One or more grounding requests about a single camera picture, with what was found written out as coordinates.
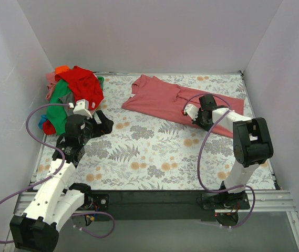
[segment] pile of clothes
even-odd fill
[[[50,103],[70,103],[78,100],[89,102],[89,110],[94,111],[104,99],[102,84],[104,79],[92,71],[74,66],[56,67],[54,72],[46,74],[49,82],[46,99]],[[49,106],[46,115],[41,116],[38,126],[46,135],[65,132],[67,117],[73,114],[72,109],[64,106]]]

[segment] white backdrop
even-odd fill
[[[281,0],[18,0],[52,66],[244,70]]]
[[[282,2],[245,75],[254,111],[269,125],[275,176],[299,217],[299,1]]]
[[[50,70],[17,1],[0,0],[0,200],[29,184],[39,144],[27,134],[25,119],[46,102]],[[41,136],[38,121],[33,117],[30,127]],[[7,238],[16,199],[0,206],[0,240]]]

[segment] blue cloth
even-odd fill
[[[42,114],[40,116],[40,121],[38,123],[38,126],[41,130],[43,130],[43,123],[45,123],[48,120],[48,118],[46,117],[46,114]]]

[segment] pink shirt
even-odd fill
[[[132,93],[134,96],[122,105],[123,109],[199,128],[197,125],[191,123],[189,116],[182,115],[182,109],[190,97],[207,92],[181,87],[177,84],[170,84],[157,77],[141,75],[132,84]],[[243,114],[244,100],[222,95],[219,96],[229,102],[233,110],[241,115]],[[215,100],[217,105],[226,105],[216,97]],[[199,97],[192,99],[191,103],[199,108]],[[213,129],[213,132],[226,137],[233,137],[232,132],[219,125]]]

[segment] floral fabric surface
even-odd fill
[[[96,190],[201,189],[196,165],[206,131],[122,109],[121,105],[130,97],[131,84],[139,77],[105,77],[105,99],[100,109],[114,121],[113,131],[87,143],[86,154],[67,186],[86,183]],[[252,116],[239,75],[157,77],[184,87],[244,99],[244,115]],[[46,142],[55,145],[57,137],[47,136]],[[201,177],[207,187],[218,189],[230,173],[235,161],[232,149],[232,139],[210,135],[201,162]],[[46,176],[53,152],[43,148],[37,181]],[[275,189],[267,162],[254,172],[249,185],[254,189]]]

